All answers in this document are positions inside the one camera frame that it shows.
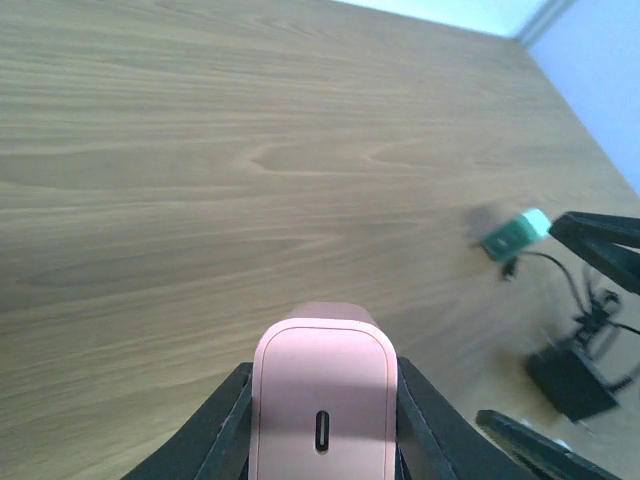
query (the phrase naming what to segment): wall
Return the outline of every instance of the wall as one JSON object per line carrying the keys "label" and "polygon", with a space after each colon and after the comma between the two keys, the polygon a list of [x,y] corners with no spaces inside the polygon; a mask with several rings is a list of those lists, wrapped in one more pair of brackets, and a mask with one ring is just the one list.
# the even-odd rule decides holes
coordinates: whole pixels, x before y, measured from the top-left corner
{"label": "wall", "polygon": [[546,0],[346,0],[344,3],[511,38]]}
{"label": "wall", "polygon": [[530,49],[611,161],[640,193],[640,8],[581,0]]}

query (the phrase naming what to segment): small green object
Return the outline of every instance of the small green object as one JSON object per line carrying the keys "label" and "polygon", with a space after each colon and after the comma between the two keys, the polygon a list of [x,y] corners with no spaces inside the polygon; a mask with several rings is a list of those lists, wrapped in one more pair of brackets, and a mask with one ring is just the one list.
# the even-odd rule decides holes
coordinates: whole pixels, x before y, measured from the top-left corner
{"label": "small green object", "polygon": [[480,244],[496,262],[506,262],[549,234],[551,221],[534,208],[521,213],[484,237]]}

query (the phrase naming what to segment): pink object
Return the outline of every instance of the pink object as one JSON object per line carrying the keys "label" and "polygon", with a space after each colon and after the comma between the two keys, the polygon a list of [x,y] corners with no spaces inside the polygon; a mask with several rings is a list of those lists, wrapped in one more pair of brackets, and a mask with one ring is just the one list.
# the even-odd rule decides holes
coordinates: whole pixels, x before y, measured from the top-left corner
{"label": "pink object", "polygon": [[249,478],[393,479],[397,383],[393,345],[366,310],[294,310],[256,350]]}

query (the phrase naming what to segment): white wall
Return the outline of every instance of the white wall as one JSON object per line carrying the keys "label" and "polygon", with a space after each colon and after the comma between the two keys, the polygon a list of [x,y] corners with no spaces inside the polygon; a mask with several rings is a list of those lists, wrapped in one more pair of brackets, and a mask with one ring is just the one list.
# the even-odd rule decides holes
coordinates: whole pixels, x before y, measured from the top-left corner
{"label": "white wall", "polygon": [[546,0],[338,1],[510,38],[546,3]]}
{"label": "white wall", "polygon": [[640,193],[640,2],[580,0],[530,53]]}

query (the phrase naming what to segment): wood grain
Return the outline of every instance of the wood grain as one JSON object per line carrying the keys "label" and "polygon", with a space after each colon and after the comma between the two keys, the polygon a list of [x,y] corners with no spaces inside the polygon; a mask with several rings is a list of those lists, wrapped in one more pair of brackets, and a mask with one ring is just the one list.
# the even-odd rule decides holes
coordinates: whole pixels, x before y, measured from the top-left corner
{"label": "wood grain", "polygon": [[637,392],[590,435],[521,371],[570,326],[558,272],[470,248],[529,206],[640,214],[521,47],[322,0],[4,0],[0,72],[2,478],[124,474],[309,300],[468,418],[640,471]]}

